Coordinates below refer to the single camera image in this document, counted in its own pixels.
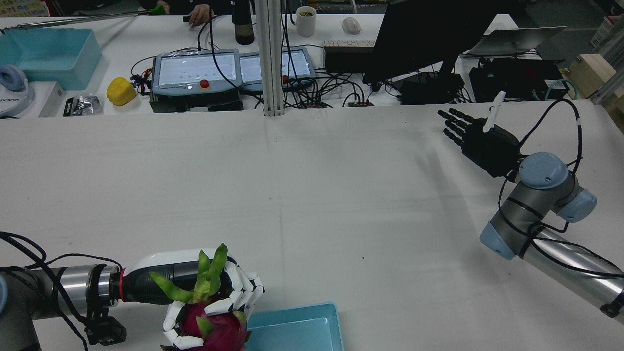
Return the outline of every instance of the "touchscreen display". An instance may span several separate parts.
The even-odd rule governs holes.
[[[219,68],[229,80],[236,79],[234,53],[216,54]],[[207,79],[222,81],[212,54],[163,57],[160,61],[159,85],[194,83]]]
[[[281,54],[281,74],[282,76],[295,77],[295,71],[297,76],[306,77],[310,75],[310,67],[305,54],[301,50],[291,51],[293,57],[293,63],[295,70],[293,71],[293,65],[289,64],[289,57],[287,52]],[[260,74],[260,56],[247,56],[240,58],[240,70],[243,76],[243,83],[262,80]]]

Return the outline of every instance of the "black bottle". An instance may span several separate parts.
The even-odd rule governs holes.
[[[232,23],[234,23],[234,33],[236,42],[241,45],[253,43],[253,28],[251,26],[251,11],[249,0],[232,1]]]

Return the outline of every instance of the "person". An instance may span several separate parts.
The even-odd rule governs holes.
[[[232,13],[229,0],[139,0],[144,9],[162,5],[166,14],[189,15],[188,24],[195,27],[204,24],[212,16]]]

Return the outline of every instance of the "desk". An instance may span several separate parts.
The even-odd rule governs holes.
[[[322,14],[318,16],[316,31],[314,36],[309,38],[300,37],[296,33],[295,27],[288,23],[288,33],[292,46],[301,44],[320,45],[323,40],[331,39],[357,39],[375,40],[379,31],[379,26],[383,19],[382,14],[358,14],[354,16],[362,25],[362,32],[352,36],[346,34],[341,27],[342,20],[346,14]],[[2,18],[1,27],[13,26],[25,22],[41,21],[38,18]],[[130,77],[130,68],[135,62],[145,57],[154,56],[163,52],[174,51],[183,47],[197,46],[197,34],[199,27],[190,28],[183,23],[180,16],[139,16],[132,18],[111,19],[90,23],[75,24],[73,28],[91,28],[94,30],[95,38],[102,49],[102,58],[95,69],[89,86],[85,92],[100,93],[105,100],[105,114],[145,114],[152,112],[149,105],[149,97],[138,96],[124,106],[114,106],[105,98],[105,93],[110,82],[116,77]],[[489,31],[500,28],[514,28],[517,26],[509,15],[498,15]],[[236,47],[241,52],[253,52],[258,50],[258,40],[249,46],[238,45],[234,39],[233,25],[229,16],[219,17],[213,26],[215,45],[222,49]],[[208,39],[202,35],[202,47],[208,47]],[[323,67],[323,50],[315,47],[307,47],[313,64],[316,68]],[[457,62],[457,72],[462,75],[465,82],[469,82],[468,72],[470,68],[476,66],[475,59],[459,59]],[[137,65],[135,73],[141,73],[146,68],[151,67],[152,61],[146,60]],[[354,80],[361,83],[359,75],[354,75]],[[76,95],[77,91],[67,91],[66,96]],[[344,91],[337,89],[328,96],[326,102],[332,106],[340,106],[349,89]],[[375,105],[398,105],[399,102],[390,95],[381,93],[371,96]],[[252,109],[256,101],[252,98],[245,99],[245,109]],[[58,116],[62,115],[62,106],[58,107]]]
[[[575,104],[584,132],[578,176],[598,206],[564,236],[622,266],[624,139],[601,107]],[[503,103],[499,124],[522,137],[548,105]],[[448,107],[4,121],[2,230],[50,257],[82,252],[128,266],[225,242],[262,278],[257,310],[333,301],[347,351],[621,350],[622,325],[479,243],[502,181],[442,134],[436,111]],[[478,117],[489,105],[455,107]],[[570,161],[575,133],[560,104],[523,152]],[[1,257],[28,263],[6,246]],[[127,341],[92,349],[155,350],[166,342],[164,313],[120,304],[111,314]],[[44,350],[82,350],[60,319],[36,328]]]

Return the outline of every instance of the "computer mouse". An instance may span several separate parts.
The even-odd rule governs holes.
[[[359,25],[357,19],[347,17],[343,20],[343,30],[348,34],[359,34],[362,31],[362,26]]]

